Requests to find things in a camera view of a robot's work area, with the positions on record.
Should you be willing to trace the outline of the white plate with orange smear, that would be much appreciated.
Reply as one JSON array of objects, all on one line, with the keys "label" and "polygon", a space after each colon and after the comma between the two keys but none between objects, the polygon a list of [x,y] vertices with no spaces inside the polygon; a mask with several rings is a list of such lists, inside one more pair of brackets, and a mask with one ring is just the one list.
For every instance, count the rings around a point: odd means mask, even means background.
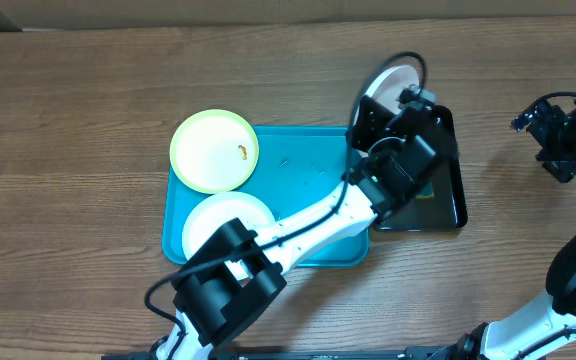
[{"label": "white plate with orange smear", "polygon": [[359,91],[359,100],[368,97],[377,107],[375,113],[385,122],[401,112],[399,96],[411,85],[419,86],[417,70],[411,65],[394,65],[370,80],[364,90]]}]

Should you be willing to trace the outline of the white plate with ketchup streak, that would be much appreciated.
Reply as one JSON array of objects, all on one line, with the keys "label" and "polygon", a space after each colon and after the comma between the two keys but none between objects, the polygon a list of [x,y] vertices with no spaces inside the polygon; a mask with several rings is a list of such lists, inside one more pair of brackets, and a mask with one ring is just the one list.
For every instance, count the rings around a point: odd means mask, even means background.
[{"label": "white plate with ketchup streak", "polygon": [[273,223],[271,210],[256,197],[243,192],[224,192],[200,202],[182,230],[182,250],[189,260],[226,222],[238,218],[247,229]]}]

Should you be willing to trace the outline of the green yellow sponge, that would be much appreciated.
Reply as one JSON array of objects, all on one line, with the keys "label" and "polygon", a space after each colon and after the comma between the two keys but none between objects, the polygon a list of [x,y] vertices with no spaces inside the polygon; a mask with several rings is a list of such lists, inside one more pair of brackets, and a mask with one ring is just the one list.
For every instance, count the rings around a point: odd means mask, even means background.
[{"label": "green yellow sponge", "polygon": [[435,196],[434,188],[431,182],[428,182],[421,191],[416,195],[417,199],[431,199]]}]

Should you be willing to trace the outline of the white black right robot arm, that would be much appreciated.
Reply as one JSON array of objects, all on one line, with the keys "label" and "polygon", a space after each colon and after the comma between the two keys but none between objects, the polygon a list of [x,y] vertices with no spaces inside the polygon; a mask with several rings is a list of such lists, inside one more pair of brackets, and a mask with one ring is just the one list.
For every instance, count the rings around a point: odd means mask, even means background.
[{"label": "white black right robot arm", "polygon": [[[557,181],[576,176],[575,107],[565,113],[552,94],[529,105],[511,125],[525,130],[541,149],[536,159]],[[557,253],[544,291],[509,317],[483,323],[456,344],[431,353],[433,359],[543,359],[576,341],[576,235]]]}]

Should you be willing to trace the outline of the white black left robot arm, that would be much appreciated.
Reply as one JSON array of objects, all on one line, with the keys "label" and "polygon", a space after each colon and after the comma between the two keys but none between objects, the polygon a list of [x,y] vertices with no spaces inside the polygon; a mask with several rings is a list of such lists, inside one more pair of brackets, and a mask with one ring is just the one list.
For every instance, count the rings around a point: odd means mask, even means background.
[{"label": "white black left robot arm", "polygon": [[221,225],[176,273],[164,278],[176,294],[171,334],[152,359],[204,359],[252,325],[284,289],[285,274],[320,249],[389,220],[429,182],[455,150],[432,101],[404,91],[400,111],[363,96],[354,104],[349,150],[366,152],[347,165],[341,184],[310,207],[247,229]]}]

